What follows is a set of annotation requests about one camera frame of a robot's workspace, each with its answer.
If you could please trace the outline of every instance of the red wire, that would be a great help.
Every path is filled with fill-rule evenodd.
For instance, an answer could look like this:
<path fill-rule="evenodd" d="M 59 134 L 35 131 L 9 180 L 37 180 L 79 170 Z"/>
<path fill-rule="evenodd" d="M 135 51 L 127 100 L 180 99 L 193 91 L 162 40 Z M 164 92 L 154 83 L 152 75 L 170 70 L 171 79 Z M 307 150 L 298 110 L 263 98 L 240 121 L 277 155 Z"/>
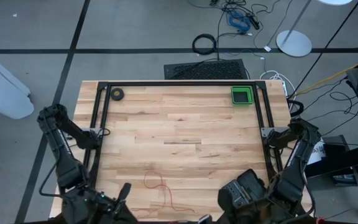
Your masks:
<path fill-rule="evenodd" d="M 153 187 L 147 186 L 147 184 L 146 184 L 146 177 L 147 177 L 147 174 L 148 174 L 148 173 L 151 173 L 151 172 L 153 172 L 154 174 L 158 174 L 158 175 L 160 176 L 161 184 L 157 184 L 156 186 L 153 186 Z M 171 191 L 171 189 L 170 189 L 167 185 L 165 185 L 165 184 L 163 183 L 162 175 L 161 175 L 159 172 L 152 171 L 152 170 L 148 170 L 148 171 L 144 174 L 143 184 L 144 184 L 144 186 L 145 186 L 146 188 L 148 188 L 148 189 L 156 189 L 157 187 L 165 187 L 165 188 L 167 188 L 168 191 L 169 191 L 170 198 L 171 198 L 171 207 L 172 207 L 172 209 L 174 209 L 174 211 L 176 211 L 176 212 L 192 211 L 193 213 L 196 213 L 196 212 L 195 212 L 193 209 L 191 209 L 191 208 L 176 209 L 176 208 L 173 206 L 172 191 Z M 162 207 L 156 209 L 156 211 L 163 209 L 163 208 L 165 207 L 165 202 L 166 202 L 166 198 L 165 198 L 165 194 L 164 194 L 164 204 L 162 205 Z"/>

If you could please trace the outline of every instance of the wood grain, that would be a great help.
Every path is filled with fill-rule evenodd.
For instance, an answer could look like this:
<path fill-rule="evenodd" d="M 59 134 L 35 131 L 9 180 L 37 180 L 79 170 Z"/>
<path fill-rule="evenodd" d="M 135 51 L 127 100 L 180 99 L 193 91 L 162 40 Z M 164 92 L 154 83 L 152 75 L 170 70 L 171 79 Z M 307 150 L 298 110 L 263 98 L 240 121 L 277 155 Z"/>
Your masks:
<path fill-rule="evenodd" d="M 90 125 L 96 85 L 82 83 L 73 119 L 80 127 Z M 139 220 L 195 221 L 207 213 L 217 220 L 222 186 L 247 169 L 268 183 L 255 105 L 233 107 L 230 86 L 122 89 L 124 99 L 109 104 L 106 128 L 111 134 L 104 137 L 96 189 L 117 197 L 122 185 L 131 183 L 127 205 Z M 267 81 L 267 91 L 275 126 L 287 126 L 290 114 L 281 83 Z M 72 151 L 82 161 L 84 151 Z M 166 187 L 145 184 L 169 186 L 175 209 Z M 53 201 L 51 217 L 60 213 L 60 204 L 59 198 Z"/>

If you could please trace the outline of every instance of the white cable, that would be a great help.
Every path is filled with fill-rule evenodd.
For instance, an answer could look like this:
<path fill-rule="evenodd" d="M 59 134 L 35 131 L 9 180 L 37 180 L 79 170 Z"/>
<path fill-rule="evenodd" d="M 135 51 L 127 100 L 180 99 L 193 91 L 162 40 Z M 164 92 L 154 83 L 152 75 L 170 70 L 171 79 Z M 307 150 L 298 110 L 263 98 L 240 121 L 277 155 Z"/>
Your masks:
<path fill-rule="evenodd" d="M 269 78 L 270 80 L 281 80 L 282 82 L 288 82 L 288 83 L 291 85 L 293 91 L 295 92 L 295 87 L 293 86 L 292 82 L 291 82 L 285 75 L 280 74 L 280 73 L 278 73 L 278 72 L 275 71 L 275 70 L 269 70 L 269 71 L 266 71 L 266 72 L 262 73 L 262 74 L 260 75 L 259 79 L 263 79 L 262 77 L 263 77 L 264 75 L 270 73 L 270 72 L 275 73 L 274 76 L 272 76 L 272 77 Z"/>

